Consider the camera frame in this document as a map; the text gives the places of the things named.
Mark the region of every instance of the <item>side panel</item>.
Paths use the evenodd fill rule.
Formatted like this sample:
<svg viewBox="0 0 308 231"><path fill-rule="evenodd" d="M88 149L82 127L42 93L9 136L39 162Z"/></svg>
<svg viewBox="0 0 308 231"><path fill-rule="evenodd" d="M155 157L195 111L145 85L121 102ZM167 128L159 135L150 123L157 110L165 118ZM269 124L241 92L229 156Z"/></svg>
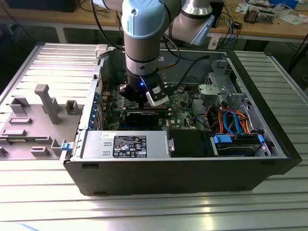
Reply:
<svg viewBox="0 0 308 231"><path fill-rule="evenodd" d="M253 190L287 160L67 162L84 195Z"/></svg>
<svg viewBox="0 0 308 231"><path fill-rule="evenodd" d="M258 88L255 86L250 75L241 64L240 59L237 57L235 52L229 51L228 57L231 59L232 65L235 67L237 74L240 76L245 88L247 89L246 93L250 94L253 98L256 108L258 108L259 112L262 114L265 122L267 123L269 129L277 140L283 153L286 156L290 157L288 164L276 173L284 174L290 169L294 168L296 165L298 165L302 161L302 159L288 136L285 134L277 118L267 105Z"/></svg>

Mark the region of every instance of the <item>motherboard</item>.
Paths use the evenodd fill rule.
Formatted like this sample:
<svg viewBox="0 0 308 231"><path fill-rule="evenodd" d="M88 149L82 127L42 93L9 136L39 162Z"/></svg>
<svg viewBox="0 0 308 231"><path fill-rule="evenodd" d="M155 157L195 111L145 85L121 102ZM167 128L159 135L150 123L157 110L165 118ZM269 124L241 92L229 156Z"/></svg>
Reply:
<svg viewBox="0 0 308 231"><path fill-rule="evenodd" d="M103 93L104 130L196 129L190 109L191 91L177 92L159 107L139 108L113 90Z"/></svg>

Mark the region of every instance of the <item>table leg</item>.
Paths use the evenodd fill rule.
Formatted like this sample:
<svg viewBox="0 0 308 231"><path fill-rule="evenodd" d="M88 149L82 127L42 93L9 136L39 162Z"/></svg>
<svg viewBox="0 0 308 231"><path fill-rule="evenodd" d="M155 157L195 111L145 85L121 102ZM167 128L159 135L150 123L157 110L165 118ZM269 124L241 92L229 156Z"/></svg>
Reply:
<svg viewBox="0 0 308 231"><path fill-rule="evenodd" d="M222 36L222 33L213 33L211 34L211 40L210 40L210 43L208 44L208 49L209 50L215 50L217 45L218 45L218 42L219 42L219 39L221 38Z"/></svg>
<svg viewBox="0 0 308 231"><path fill-rule="evenodd" d="M60 43L67 43L63 26L55 26Z"/></svg>

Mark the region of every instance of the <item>wire bundle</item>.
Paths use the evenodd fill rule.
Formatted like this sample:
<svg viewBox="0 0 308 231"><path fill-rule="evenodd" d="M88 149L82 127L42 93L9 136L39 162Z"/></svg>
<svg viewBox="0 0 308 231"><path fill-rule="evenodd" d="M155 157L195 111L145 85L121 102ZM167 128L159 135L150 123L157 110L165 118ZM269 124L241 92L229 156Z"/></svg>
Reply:
<svg viewBox="0 0 308 231"><path fill-rule="evenodd" d="M232 126L235 125L236 132L240 135L243 134L251 134L249 125L248 125L248 117L246 117L242 112L235 111L231 108L220 108L218 109L218 119L211 125L211 129L215 130L215 127L217 124L219 127L216 129L215 132L224 133L228 135L235 135L234 131L232 131ZM227 124L227 118L232 117L233 121L228 126Z"/></svg>

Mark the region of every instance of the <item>black cable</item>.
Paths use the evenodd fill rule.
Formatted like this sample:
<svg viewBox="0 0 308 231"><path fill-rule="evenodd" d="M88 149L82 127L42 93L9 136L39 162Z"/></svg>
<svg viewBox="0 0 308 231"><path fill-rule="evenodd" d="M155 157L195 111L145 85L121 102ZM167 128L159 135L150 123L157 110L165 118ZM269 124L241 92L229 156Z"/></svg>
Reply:
<svg viewBox="0 0 308 231"><path fill-rule="evenodd" d="M287 42L289 45L291 45L292 47L295 47L296 49L298 49L299 47L298 46L296 46L296 45L294 45L294 44L292 44L292 43L290 43L290 42Z"/></svg>
<svg viewBox="0 0 308 231"><path fill-rule="evenodd" d="M122 31L121 31L122 23L121 23L121 19L120 19L119 15L118 15L118 12L116 12L116 18L117 18L117 20L118 20L118 22L119 22L119 33L120 33L120 36L121 36L122 39L124 40L124 37L123 37L123 35L122 35Z"/></svg>
<svg viewBox="0 0 308 231"><path fill-rule="evenodd" d="M288 45L288 47L289 47L291 50L293 50L293 51L296 52L296 50L295 50L293 47L291 47L291 45L290 45L288 42L287 42L286 44Z"/></svg>
<svg viewBox="0 0 308 231"><path fill-rule="evenodd" d="M224 20L227 19L227 20L230 22L230 25L232 26L232 24L234 23L234 20L233 20L232 16L229 14L229 11L228 11L226 5L223 5L223 7L226 9L227 13L225 13L225 12L221 12L221 13L227 15L229 19L226 18L226 17L224 17L224 16L221 16L220 18L222 18L222 19L224 19ZM227 27L228 27L228 32L226 33L226 36L224 37L223 41L217 46L217 49L218 49L221 45L222 45L222 48L223 48L223 46L225 45L225 44L224 44L224 41L225 41L225 39L227 38L227 36L228 36L230 30L232 30L232 28L231 28L230 26L227 26Z"/></svg>
<svg viewBox="0 0 308 231"><path fill-rule="evenodd" d="M93 0L90 0L90 2L91 2L91 7L92 7L92 11L93 11L93 16L94 16L95 22L96 22L96 24L97 24L97 26L98 26L98 29L100 30L100 32L101 32L103 38L104 38L111 46L113 46L113 47L115 47L116 49L122 51L122 50L123 50L122 48L119 48L119 47L116 46L114 43L112 43L112 42L107 38L107 36L105 35L105 32L103 31L103 29L102 29L102 27L101 27L100 21L99 21L98 18L97 18L97 14L96 14L96 11L95 11L95 7L94 7Z"/></svg>
<svg viewBox="0 0 308 231"><path fill-rule="evenodd" d="M173 46L175 47L175 49L177 50L178 55L176 56L176 57L177 57L177 60L175 61L175 63L177 64L177 63L181 60L181 52L180 52L179 48L175 45L175 43L174 43L167 35L163 34L163 41L164 41L164 43L165 43L166 46L168 46L168 45L167 45L167 42L166 42L166 39L165 39L165 38L168 39L169 42L171 42L172 45L173 45Z"/></svg>
<svg viewBox="0 0 308 231"><path fill-rule="evenodd" d="M81 9L83 9L84 11L92 12L92 10L88 10L88 9L86 9L86 8L84 8L84 7L82 6L82 4L83 4L85 1L86 1L86 0L81 1L81 2L79 3L79 7L80 7ZM102 11L107 11L107 9L102 9L102 10L97 10L97 9L95 9L95 11L96 11L96 12L102 12Z"/></svg>
<svg viewBox="0 0 308 231"><path fill-rule="evenodd" d="M308 51L308 43L306 46L302 49L302 51L298 54L297 57L293 60L292 64L288 68L288 72L290 73L294 67L298 64L298 62L305 56L306 52Z"/></svg>
<svg viewBox="0 0 308 231"><path fill-rule="evenodd" d="M193 107L193 100L194 100L194 96L195 96L195 94L197 93L197 91L198 91L198 88L194 91L193 96L192 96L192 101L191 101L191 112L192 112L192 117L195 118L196 121L197 121L199 124L202 124L202 126L205 127L205 125L204 125L199 119L197 119L197 116L199 116L200 114L198 114L197 116L195 116L194 113L193 113L193 108L192 108L192 107Z"/></svg>
<svg viewBox="0 0 308 231"><path fill-rule="evenodd" d="M302 46L304 45L306 39L308 38L308 33L306 35L306 37L304 38L302 44L300 45L300 47L298 48L297 52L294 54L293 58L290 61L289 67L288 67L288 72L290 73L292 71L292 69L294 68L295 65L293 65L294 59L296 58L298 52L300 51L300 49L302 48Z"/></svg>
<svg viewBox="0 0 308 231"><path fill-rule="evenodd" d="M163 41L164 41L164 44L165 44L167 50L170 52L170 54L172 54L173 56L175 56L175 57L178 58L179 56L178 56L177 54L175 54L175 53L169 48L169 46L168 46L168 44L167 44L167 41L166 41L166 39L164 38L164 36L163 36ZM188 60L188 61L195 61L195 60L196 60L196 59L186 58L186 57L183 57L183 56L181 56L180 59Z"/></svg>
<svg viewBox="0 0 308 231"><path fill-rule="evenodd" d="M228 20L226 17L220 17L221 19L223 19L223 20ZM224 39L222 40L222 42L217 46L217 49L222 45L222 48L223 48L223 46L224 45L226 45L225 43L224 43L224 41L226 40L226 38L227 38L227 36L228 36L228 34L230 33L230 30L231 30L231 27L230 27L230 25L227 25L227 28L228 28L228 32L226 33L226 36L224 37Z"/></svg>
<svg viewBox="0 0 308 231"><path fill-rule="evenodd" d="M1 4L2 8L4 9L4 11L7 13L7 15L11 19L13 19L35 43L37 43L37 41L26 31L26 29L24 29L24 27L22 25L20 25L20 23L7 11L7 9L4 7L4 5L3 5L1 0L0 0L0 4Z"/></svg>
<svg viewBox="0 0 308 231"><path fill-rule="evenodd" d="M192 64L188 67L188 69L186 70L186 72L184 73L183 77L180 79L180 81L178 82L178 84L176 85L175 89L178 89L179 86L182 84L182 82L184 81L184 79L186 78L187 74L189 73L189 71L192 69L192 67L200 60L204 60L204 59L208 59L210 56L209 55L203 55L199 58L197 58L196 60L194 60L192 62Z"/></svg>

